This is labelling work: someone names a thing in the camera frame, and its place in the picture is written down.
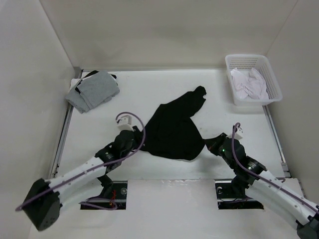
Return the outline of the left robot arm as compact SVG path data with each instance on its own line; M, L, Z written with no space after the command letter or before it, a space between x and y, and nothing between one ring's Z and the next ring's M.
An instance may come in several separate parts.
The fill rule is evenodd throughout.
M144 140L144 132L137 127L121 131L113 142L82 165L56 178L36 180L21 209L41 232L52 226L73 204L86 204L97 196L108 198L113 185L108 173L139 150Z

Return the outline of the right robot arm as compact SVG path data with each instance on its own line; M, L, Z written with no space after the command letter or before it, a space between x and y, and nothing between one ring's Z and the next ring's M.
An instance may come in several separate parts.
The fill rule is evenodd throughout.
M248 156L239 140L226 134L204 140L207 149L220 156L233 170L235 177L226 187L217 187L219 199L235 202L251 198L281 216L301 239L319 237L319 206L291 190L262 163Z

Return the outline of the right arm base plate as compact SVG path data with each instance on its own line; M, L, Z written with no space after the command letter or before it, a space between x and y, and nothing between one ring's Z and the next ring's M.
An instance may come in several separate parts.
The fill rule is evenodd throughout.
M260 202L248 197L244 190L235 186L231 180L215 181L217 206L220 210L263 210Z

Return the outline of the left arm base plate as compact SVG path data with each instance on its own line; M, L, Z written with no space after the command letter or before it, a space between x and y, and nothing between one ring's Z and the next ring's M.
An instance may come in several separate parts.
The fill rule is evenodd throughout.
M94 196L80 204L80 210L125 210L127 205L128 182L115 181L103 189L98 196Z

